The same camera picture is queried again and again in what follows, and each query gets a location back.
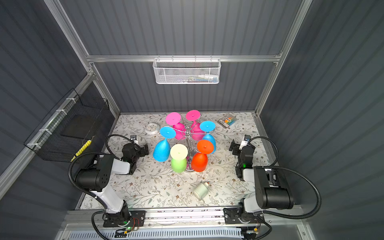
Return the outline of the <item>green wine glass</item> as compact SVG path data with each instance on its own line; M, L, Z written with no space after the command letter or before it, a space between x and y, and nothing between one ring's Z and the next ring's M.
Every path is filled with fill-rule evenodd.
M171 148L170 154L172 157L172 170L176 173L184 172L187 168L187 147L182 144L176 144Z

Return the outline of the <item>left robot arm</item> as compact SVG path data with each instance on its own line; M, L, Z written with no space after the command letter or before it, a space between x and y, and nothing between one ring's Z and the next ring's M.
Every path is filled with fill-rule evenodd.
M130 211L127 202L118 196L109 181L111 174L133 175L138 159L147 156L149 148L147 144L137 148L135 144L128 143L123 146L122 153L121 159L101 154L96 158L95 166L80 169L73 180L81 189L91 193L93 198L103 202L103 227L120 227L132 231L144 225L146 212Z

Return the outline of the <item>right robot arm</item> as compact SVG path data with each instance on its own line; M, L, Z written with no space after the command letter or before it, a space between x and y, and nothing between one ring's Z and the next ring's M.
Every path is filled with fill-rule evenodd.
M251 142L256 139L266 140L273 146L275 149L273 163L265 167L253 166L256 147ZM274 169L278 162L279 151L273 141L266 137L251 138L251 136L245 135L240 144L232 141L229 151L238 157L235 167L237 178L242 182L253 183L255 191L241 199L236 208L223 209L227 225L258 224L257 218L262 219L266 209L288 210L293 208L294 198L287 179L282 170Z

